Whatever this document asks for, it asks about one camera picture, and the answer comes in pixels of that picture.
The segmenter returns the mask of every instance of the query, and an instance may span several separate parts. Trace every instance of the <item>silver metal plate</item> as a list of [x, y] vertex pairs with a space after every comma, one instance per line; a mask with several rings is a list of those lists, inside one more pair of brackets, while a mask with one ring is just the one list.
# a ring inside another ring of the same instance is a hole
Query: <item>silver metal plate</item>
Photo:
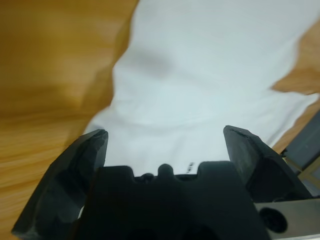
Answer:
[[276, 233], [268, 229], [272, 239], [320, 240], [320, 199], [255, 203], [258, 212], [263, 208], [278, 210], [287, 221], [287, 230]]

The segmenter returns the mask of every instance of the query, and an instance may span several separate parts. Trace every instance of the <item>screw hole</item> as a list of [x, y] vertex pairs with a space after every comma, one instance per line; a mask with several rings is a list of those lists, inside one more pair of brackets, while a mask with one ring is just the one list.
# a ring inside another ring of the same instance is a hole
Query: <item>screw hole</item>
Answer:
[[271, 231], [282, 234], [288, 228], [288, 223], [285, 216], [278, 210], [265, 207], [259, 212], [264, 225]]

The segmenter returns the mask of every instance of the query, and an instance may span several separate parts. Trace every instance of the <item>wood grain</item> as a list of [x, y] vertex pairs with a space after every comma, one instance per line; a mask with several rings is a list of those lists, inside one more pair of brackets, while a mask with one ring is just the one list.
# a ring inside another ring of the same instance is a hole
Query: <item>wood grain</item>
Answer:
[[[127, 47], [137, 0], [0, 3], [0, 239], [49, 164], [112, 99], [111, 69]], [[320, 24], [303, 39], [279, 91], [320, 92]], [[308, 108], [281, 151], [320, 109]]]

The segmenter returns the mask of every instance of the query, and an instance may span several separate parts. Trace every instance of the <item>white cloth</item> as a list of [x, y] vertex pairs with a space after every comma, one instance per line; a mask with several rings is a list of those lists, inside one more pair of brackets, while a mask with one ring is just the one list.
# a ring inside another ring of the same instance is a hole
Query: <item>white cloth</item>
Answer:
[[319, 12], [319, 0], [140, 0], [112, 103], [86, 129], [108, 131], [105, 166], [194, 174], [229, 160], [225, 125], [274, 145], [318, 98], [271, 86]]

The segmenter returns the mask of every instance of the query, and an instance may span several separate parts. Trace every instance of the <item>wooden table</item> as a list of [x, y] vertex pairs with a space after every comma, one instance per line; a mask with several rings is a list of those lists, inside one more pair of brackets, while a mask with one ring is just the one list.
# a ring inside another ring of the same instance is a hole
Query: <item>wooden table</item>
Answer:
[[[137, 0], [3, 0], [0, 3], [0, 239], [49, 164], [112, 99], [111, 69], [127, 47]], [[320, 93], [320, 23], [295, 70], [275, 87]], [[320, 109], [309, 107], [281, 151]]]

